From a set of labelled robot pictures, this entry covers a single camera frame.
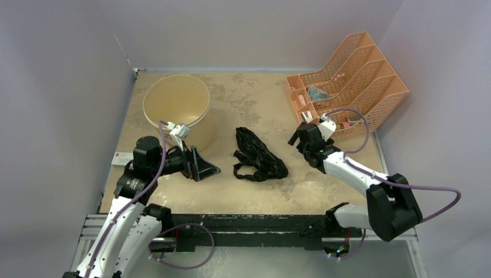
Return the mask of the black plastic trash bag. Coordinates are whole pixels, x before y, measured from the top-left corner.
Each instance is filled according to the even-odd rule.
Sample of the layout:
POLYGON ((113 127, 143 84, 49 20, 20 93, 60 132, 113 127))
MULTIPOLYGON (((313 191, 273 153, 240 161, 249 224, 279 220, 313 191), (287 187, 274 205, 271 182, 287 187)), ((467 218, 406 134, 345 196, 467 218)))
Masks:
POLYGON ((288 177, 286 164, 253 131, 246 127, 237 127, 235 137, 238 150, 234 151, 233 156, 239 162, 233 165, 233 175, 237 179, 264 182, 288 177), (256 171, 253 174, 239 174, 242 167, 253 167, 256 171))

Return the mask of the beige round trash bin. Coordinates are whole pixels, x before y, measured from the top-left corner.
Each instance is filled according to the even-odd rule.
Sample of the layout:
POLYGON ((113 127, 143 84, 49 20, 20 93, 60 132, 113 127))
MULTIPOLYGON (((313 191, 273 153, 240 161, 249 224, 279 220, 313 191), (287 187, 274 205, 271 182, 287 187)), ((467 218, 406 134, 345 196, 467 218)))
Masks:
POLYGON ((153 84, 142 102, 149 123, 158 127, 158 121, 186 124, 189 133, 184 139, 187 146, 206 149, 214 136, 211 96, 207 86, 189 75, 172 75, 153 84))

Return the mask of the orange plastic file organizer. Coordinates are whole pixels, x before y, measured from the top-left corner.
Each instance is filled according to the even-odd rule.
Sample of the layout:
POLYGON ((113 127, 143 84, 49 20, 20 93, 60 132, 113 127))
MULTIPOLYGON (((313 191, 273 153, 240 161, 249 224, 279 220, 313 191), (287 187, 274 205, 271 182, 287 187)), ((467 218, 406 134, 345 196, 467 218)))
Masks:
POLYGON ((345 37, 325 66, 314 72, 290 75, 284 84, 284 94, 297 123, 300 112, 310 111, 313 122, 329 113, 340 128, 335 139, 365 133, 361 119, 350 123, 354 110, 362 113, 370 131, 375 131, 409 93, 383 53, 367 32, 345 37), (331 98, 312 101, 307 88, 316 86, 331 98), (297 95, 302 94, 306 105, 297 110, 297 95))

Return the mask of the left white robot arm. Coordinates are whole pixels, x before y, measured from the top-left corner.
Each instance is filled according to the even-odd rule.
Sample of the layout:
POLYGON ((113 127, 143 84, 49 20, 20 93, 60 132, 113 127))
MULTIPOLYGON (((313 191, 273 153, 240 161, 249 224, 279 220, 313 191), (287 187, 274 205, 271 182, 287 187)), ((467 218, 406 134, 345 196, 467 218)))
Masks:
POLYGON ((221 172, 201 157, 195 147, 166 151, 154 136, 141 137, 133 160, 118 179, 111 209, 94 244, 75 271, 64 277, 123 277, 137 258, 150 251, 156 237, 177 236, 182 229, 193 231, 200 223, 173 222, 171 210, 148 202, 163 175, 182 173, 201 181, 221 172))

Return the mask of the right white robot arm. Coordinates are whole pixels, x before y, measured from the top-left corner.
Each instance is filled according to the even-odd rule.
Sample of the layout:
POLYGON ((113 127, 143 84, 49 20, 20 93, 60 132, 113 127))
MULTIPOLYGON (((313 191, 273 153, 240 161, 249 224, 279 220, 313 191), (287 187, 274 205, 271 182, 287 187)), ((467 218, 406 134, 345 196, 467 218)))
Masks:
POLYGON ((302 123, 288 144, 295 146, 312 168, 343 181, 367 201, 366 206, 344 202, 327 210, 325 228, 329 234, 338 236, 347 228, 366 229, 390 242, 422 222, 420 207, 403 175, 383 174, 356 162, 334 145, 328 133, 324 123, 302 123))

